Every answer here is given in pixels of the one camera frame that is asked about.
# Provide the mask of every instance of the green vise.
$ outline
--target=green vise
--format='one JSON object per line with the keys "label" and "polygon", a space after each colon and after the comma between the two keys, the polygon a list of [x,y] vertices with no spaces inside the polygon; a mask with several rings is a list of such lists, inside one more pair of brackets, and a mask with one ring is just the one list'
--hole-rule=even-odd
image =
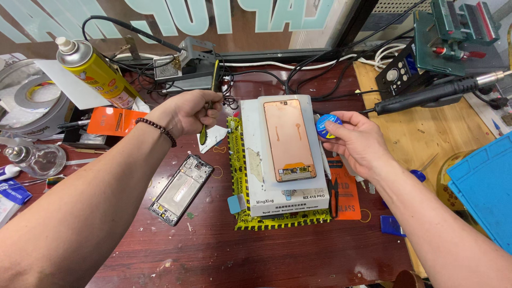
{"label": "green vise", "polygon": [[448,75],[464,76],[462,61],[484,58],[479,51],[463,51],[462,43],[490,46],[500,39],[500,23],[495,23],[486,2],[462,4],[432,0],[432,13],[415,11],[414,37],[418,68]]}

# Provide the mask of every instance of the glass bottle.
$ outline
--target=glass bottle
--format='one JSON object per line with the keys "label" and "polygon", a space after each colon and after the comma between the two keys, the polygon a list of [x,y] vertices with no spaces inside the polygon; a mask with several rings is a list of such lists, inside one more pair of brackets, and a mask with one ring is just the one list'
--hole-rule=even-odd
{"label": "glass bottle", "polygon": [[30,176],[40,179],[56,175],[66,163],[66,153],[56,145],[7,147],[4,155]]}

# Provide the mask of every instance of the blue screwdriver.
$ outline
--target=blue screwdriver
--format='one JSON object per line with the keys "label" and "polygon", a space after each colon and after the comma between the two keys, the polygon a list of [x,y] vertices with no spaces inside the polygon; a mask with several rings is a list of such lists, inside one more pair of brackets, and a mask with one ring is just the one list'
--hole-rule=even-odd
{"label": "blue screwdriver", "polygon": [[423,173],[423,171],[429,167],[430,164],[432,164],[432,162],[434,161],[434,159],[436,158],[436,156],[438,155],[439,153],[437,153],[432,159],[430,159],[430,161],[423,167],[421,168],[421,170],[410,170],[409,172],[411,172],[411,174],[414,175],[414,177],[418,178],[418,180],[423,183],[425,182],[426,180],[426,176],[425,174]]}

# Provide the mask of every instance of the wooden table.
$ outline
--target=wooden table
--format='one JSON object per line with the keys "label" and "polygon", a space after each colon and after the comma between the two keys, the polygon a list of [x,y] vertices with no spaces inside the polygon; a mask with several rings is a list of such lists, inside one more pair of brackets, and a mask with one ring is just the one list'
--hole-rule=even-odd
{"label": "wooden table", "polygon": [[[324,77],[305,85],[301,92],[316,96],[329,91],[342,67],[338,65]],[[259,68],[282,78],[288,71],[274,66]],[[301,72],[295,81],[316,73]],[[235,80],[232,95],[237,99],[284,94],[269,75],[244,74],[236,76]],[[354,69],[350,68],[336,95],[356,89],[359,84]],[[163,100],[156,94],[151,96],[155,101]],[[314,103],[313,107],[325,112],[360,111],[365,105],[360,96],[352,96]],[[225,120],[221,119],[219,125],[225,127]],[[219,146],[227,146],[227,140]],[[176,227],[167,225],[147,207],[186,158],[187,151],[199,153],[195,136],[180,138],[178,147],[169,151],[153,177],[133,224],[88,287],[345,287],[390,281],[400,271],[413,268],[404,239],[380,232],[379,216],[391,215],[391,212],[381,204],[379,194],[369,194],[359,184],[360,206],[372,214],[367,223],[335,220],[277,230],[234,231],[236,220],[230,215],[226,200],[232,195],[228,153],[212,150],[201,158],[220,166],[223,176],[211,177],[206,183],[188,210],[194,213],[193,219],[185,217]],[[67,153],[69,160],[96,156],[69,150]],[[7,163],[6,157],[2,157],[0,165]],[[82,166],[66,167],[63,173],[69,175]],[[215,176],[220,174],[219,170],[214,172]],[[27,179],[25,173],[17,178]],[[34,197],[24,208],[42,195],[44,185],[29,186],[28,190]]]}
{"label": "wooden table", "polygon": [[[375,82],[378,71],[363,63],[355,63],[354,67],[362,91],[378,89]],[[372,108],[380,101],[380,94],[364,94],[363,99],[366,107]],[[382,116],[373,112],[368,116],[379,124],[391,154],[404,168],[421,169],[439,153],[424,171],[424,184],[433,193],[436,191],[439,170],[449,157],[458,152],[480,148],[496,139],[465,98],[456,104],[439,108],[416,107]],[[411,243],[407,239],[406,242],[414,271],[426,277]]]}

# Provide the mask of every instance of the wooden bead bracelet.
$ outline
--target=wooden bead bracelet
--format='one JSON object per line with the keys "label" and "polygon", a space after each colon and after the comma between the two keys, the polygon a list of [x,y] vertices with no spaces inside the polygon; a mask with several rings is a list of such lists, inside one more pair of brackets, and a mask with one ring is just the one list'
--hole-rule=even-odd
{"label": "wooden bead bracelet", "polygon": [[148,120],[146,118],[137,118],[137,120],[135,120],[135,124],[138,124],[139,122],[146,123],[148,125],[155,127],[156,129],[160,130],[160,134],[167,136],[170,139],[170,141],[173,143],[172,148],[177,146],[176,139],[174,139],[174,137],[169,133],[169,130],[172,129],[172,127],[169,130],[166,130],[164,127],[162,127],[162,126],[156,124],[155,122]]}

